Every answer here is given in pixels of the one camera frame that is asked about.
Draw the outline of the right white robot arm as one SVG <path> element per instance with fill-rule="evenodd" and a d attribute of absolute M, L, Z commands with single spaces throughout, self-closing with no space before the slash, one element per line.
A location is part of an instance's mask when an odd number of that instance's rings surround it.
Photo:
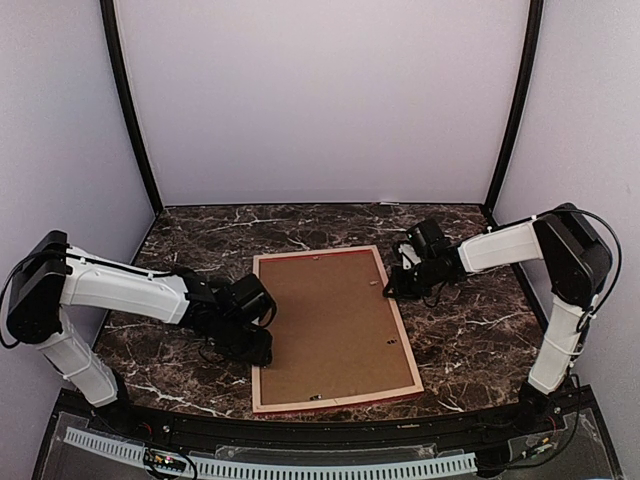
<path fill-rule="evenodd" d="M 621 273 L 622 248 L 608 245 L 595 225 L 600 216 L 571 203 L 453 242 L 433 219 L 409 228 L 397 242 L 393 266 L 383 289 L 386 298 L 426 300 L 443 287 L 504 265 L 540 261 L 552 294 L 538 356 L 521 388 L 528 396 L 510 413 L 521 434 L 534 432 L 549 416 L 542 397 L 551 396 L 580 356 L 591 321 L 611 295 Z"/>

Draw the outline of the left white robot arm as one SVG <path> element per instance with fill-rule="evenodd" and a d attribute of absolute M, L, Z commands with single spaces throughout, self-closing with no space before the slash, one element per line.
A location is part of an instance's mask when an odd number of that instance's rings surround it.
<path fill-rule="evenodd" d="M 156 319 L 212 341 L 226 359 L 259 367 L 272 361 L 268 327 L 277 305 L 256 275 L 230 283 L 188 268 L 141 269 L 91 255 L 53 230 L 7 275 L 1 308 L 9 336 L 1 345 L 34 346 L 120 436 L 140 429 L 140 412 L 128 404 L 121 377 L 77 333 L 66 306 Z"/>

